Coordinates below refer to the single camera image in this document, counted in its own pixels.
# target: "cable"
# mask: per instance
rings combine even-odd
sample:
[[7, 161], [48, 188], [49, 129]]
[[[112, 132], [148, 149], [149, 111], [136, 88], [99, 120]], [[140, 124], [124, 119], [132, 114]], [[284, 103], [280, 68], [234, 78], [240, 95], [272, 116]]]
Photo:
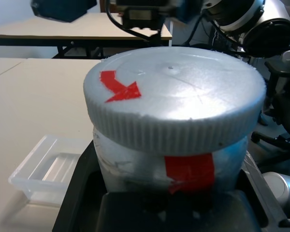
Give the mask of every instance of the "cable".
[[228, 55], [236, 55], [236, 56], [241, 56], [241, 57], [250, 57], [251, 56], [247, 52], [234, 52], [234, 51], [230, 51], [230, 50], [226, 50], [226, 49], [216, 48], [216, 47], [213, 47], [209, 44], [204, 44], [204, 43], [197, 43], [197, 44], [192, 45], [191, 47], [212, 50], [212, 51], [218, 51], [218, 52], [222, 52], [222, 53], [225, 53]]
[[104, 7], [105, 7], [105, 11], [106, 11], [106, 14], [108, 16], [108, 18], [110, 19], [110, 21], [116, 26], [118, 27], [119, 29], [131, 34], [131, 35], [134, 35], [136, 37], [139, 37], [143, 40], [146, 40], [146, 41], [150, 41], [151, 40], [151, 37], [148, 37], [148, 36], [145, 36], [143, 34], [140, 34], [140, 33], [137, 33], [133, 30], [130, 30], [130, 29], [123, 29], [122, 25], [120, 23], [118, 23], [114, 18], [113, 16], [111, 15], [111, 12], [110, 12], [110, 0], [105, 0], [104, 2]]
[[214, 46], [216, 35], [217, 35], [217, 30], [215, 29], [215, 33], [214, 33], [213, 40], [212, 40], [212, 46]]
[[204, 26], [203, 20], [201, 21], [201, 24], [202, 24], [202, 27], [203, 27], [203, 30], [204, 30], [205, 34], [209, 38], [209, 35], [208, 35], [207, 31], [205, 30], [205, 26]]
[[194, 28], [189, 36], [189, 38], [184, 42], [182, 43], [180, 46], [181, 47], [186, 47], [186, 46], [190, 46], [190, 41], [192, 40], [193, 36], [194, 36], [194, 33], [195, 31], [197, 30], [198, 28], [198, 25], [200, 24], [202, 18], [204, 17], [204, 14], [201, 14], [200, 17], [198, 18], [198, 20], [196, 21], [195, 25], [194, 25]]
[[216, 29], [216, 31], [218, 31], [219, 34], [221, 34], [221, 35], [222, 35], [226, 40], [228, 40], [228, 41], [231, 42], [232, 44], [235, 44], [235, 45], [238, 46], [238, 47], [242, 47], [242, 48], [245, 49], [245, 46], [244, 46], [244, 45], [242, 45], [241, 43], [239, 43], [239, 42], [237, 42], [237, 41], [234, 41], [234, 40], [230, 39], [230, 38], [229, 38], [225, 33], [223, 33], [223, 32], [220, 30], [220, 28], [216, 25], [216, 23], [214, 23], [213, 20], [211, 21], [211, 23], [212, 23], [213, 27]]
[[[219, 32], [219, 34], [221, 34], [226, 40], [228, 40], [230, 43], [238, 46], [238, 47], [242, 47], [243, 49], [248, 49], [249, 47], [247, 46], [244, 46], [243, 44], [237, 42], [237, 41], [234, 41], [232, 40], [231, 38], [229, 38], [225, 33], [223, 33], [220, 28], [214, 23], [214, 21], [212, 20], [211, 21], [212, 25], [214, 26], [214, 28]], [[262, 48], [262, 50], [264, 51], [273, 51], [273, 50], [276, 50], [277, 52], [285, 52], [285, 51], [288, 51], [290, 50], [290, 46], [288, 47], [282, 47], [282, 48]]]

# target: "white table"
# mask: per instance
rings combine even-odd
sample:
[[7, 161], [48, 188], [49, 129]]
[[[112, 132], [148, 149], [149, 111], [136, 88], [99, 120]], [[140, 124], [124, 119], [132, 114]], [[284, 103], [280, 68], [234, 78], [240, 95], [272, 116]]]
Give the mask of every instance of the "white table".
[[[113, 17], [120, 22], [118, 14]], [[135, 29], [146, 36], [155, 34], [149, 29]], [[172, 35], [165, 25], [161, 31], [161, 40], [168, 45]], [[147, 47], [142, 39], [117, 28], [106, 13], [87, 13], [72, 23], [58, 22], [33, 17], [25, 21], [0, 26], [0, 46], [57, 46], [60, 57], [61, 48], [85, 47], [87, 56], [94, 47]]]
[[30, 204], [8, 177], [45, 134], [92, 139], [83, 80], [98, 60], [0, 58], [0, 232], [50, 232], [58, 207]]

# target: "wall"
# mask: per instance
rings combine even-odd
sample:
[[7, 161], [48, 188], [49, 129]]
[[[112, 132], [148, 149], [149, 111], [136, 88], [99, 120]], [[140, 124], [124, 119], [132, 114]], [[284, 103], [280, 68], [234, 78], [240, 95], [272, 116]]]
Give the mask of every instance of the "wall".
[[[174, 22], [173, 23], [173, 39], [172, 39], [172, 44], [173, 45], [179, 45], [185, 42], [188, 37], [190, 36], [192, 29], [197, 21], [198, 17], [195, 17], [191, 22], [188, 24], [182, 24], [179, 22]], [[170, 22], [166, 22], [166, 26], [168, 29], [170, 29], [169, 26]], [[210, 33], [210, 28], [211, 25], [210, 23], [206, 22], [203, 20], [204, 27], [207, 31], [207, 33]], [[208, 43], [208, 37], [205, 34], [203, 27], [201, 23], [199, 24], [190, 44], [198, 44], [198, 43]]]
[[[99, 3], [89, 12], [100, 12]], [[30, 0], [0, 0], [0, 25], [26, 20], [30, 17], [35, 17], [30, 7]], [[0, 57], [51, 58], [56, 54], [55, 47], [0, 46]]]

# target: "white cylinder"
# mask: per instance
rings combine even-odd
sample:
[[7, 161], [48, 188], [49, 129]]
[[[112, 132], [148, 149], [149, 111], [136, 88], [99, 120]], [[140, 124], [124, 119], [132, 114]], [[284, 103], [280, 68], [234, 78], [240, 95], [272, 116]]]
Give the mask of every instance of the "white cylinder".
[[[109, 192], [167, 191], [178, 184], [167, 176], [164, 156], [121, 146], [106, 138], [97, 129], [93, 131], [93, 138]], [[212, 153], [215, 168], [214, 191], [224, 192], [234, 189], [246, 149], [245, 137], [229, 147]]]
[[265, 84], [253, 67], [228, 55], [159, 47], [96, 65], [84, 93], [109, 191], [227, 191]]

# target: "red tape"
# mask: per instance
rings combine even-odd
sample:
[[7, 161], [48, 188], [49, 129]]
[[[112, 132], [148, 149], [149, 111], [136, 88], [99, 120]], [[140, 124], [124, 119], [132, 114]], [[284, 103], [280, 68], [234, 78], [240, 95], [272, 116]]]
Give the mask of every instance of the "red tape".
[[124, 86], [116, 80], [116, 71], [102, 71], [100, 73], [100, 80], [107, 89], [114, 93], [106, 102], [123, 101], [136, 99], [141, 97], [141, 93], [137, 86], [136, 81], [129, 86]]
[[209, 190], [215, 181], [215, 167], [211, 153], [190, 157], [164, 157], [166, 173], [174, 180], [171, 194], [182, 191], [195, 193]]

